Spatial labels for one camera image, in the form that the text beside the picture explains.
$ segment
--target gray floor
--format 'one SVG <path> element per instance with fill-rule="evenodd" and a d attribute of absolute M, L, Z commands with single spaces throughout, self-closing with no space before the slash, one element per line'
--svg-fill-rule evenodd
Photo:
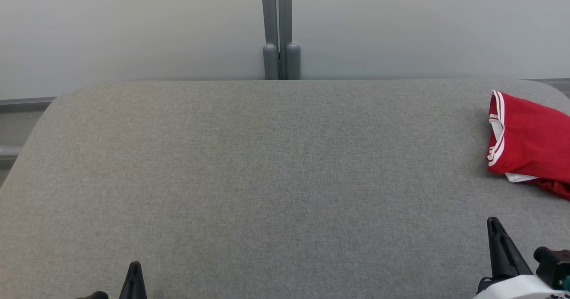
<path fill-rule="evenodd" d="M 570 98 L 570 78 L 535 79 L 562 91 Z M 0 113 L 0 144 L 23 145 L 43 111 Z M 8 176 L 14 160 L 0 159 L 0 186 Z"/>

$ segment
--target red cloth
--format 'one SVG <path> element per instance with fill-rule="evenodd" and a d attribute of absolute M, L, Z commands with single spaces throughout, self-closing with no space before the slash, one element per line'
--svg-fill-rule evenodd
<path fill-rule="evenodd" d="M 570 117 L 529 100 L 493 91 L 489 171 L 535 184 L 570 201 Z"/>

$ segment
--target white backdrop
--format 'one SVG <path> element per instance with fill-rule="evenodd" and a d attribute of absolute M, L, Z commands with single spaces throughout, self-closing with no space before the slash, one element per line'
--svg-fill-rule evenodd
<path fill-rule="evenodd" d="M 261 0 L 0 0 L 0 100 L 102 82 L 263 79 Z"/>
<path fill-rule="evenodd" d="M 570 77 L 570 0 L 293 0 L 301 78 Z"/>

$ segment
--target gray metal bar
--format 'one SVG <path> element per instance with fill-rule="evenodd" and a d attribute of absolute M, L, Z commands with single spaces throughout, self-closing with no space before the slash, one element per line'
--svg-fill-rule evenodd
<path fill-rule="evenodd" d="M 291 0 L 279 0 L 279 70 L 281 80 L 287 80 L 287 45 L 291 43 Z"/>
<path fill-rule="evenodd" d="M 0 160 L 16 159 L 21 150 L 21 145 L 0 145 Z"/>
<path fill-rule="evenodd" d="M 279 36 L 277 33 L 277 0 L 262 0 L 265 46 L 263 64 L 265 80 L 279 79 Z"/>
<path fill-rule="evenodd" d="M 0 100 L 0 113 L 42 111 L 47 109 L 55 98 L 56 97 Z"/>
<path fill-rule="evenodd" d="M 287 80 L 301 80 L 301 47 L 287 44 Z"/>

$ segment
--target white striped trim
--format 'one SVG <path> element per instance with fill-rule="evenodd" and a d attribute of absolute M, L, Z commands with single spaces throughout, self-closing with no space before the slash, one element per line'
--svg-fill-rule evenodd
<path fill-rule="evenodd" d="M 495 97 L 497 114 L 489 114 L 489 122 L 493 127 L 493 133 L 495 134 L 497 143 L 495 143 L 494 147 L 489 149 L 489 155 L 487 155 L 489 166 L 495 165 L 505 150 L 505 99 L 503 98 L 503 94 L 499 91 L 493 90 L 492 94 Z"/>

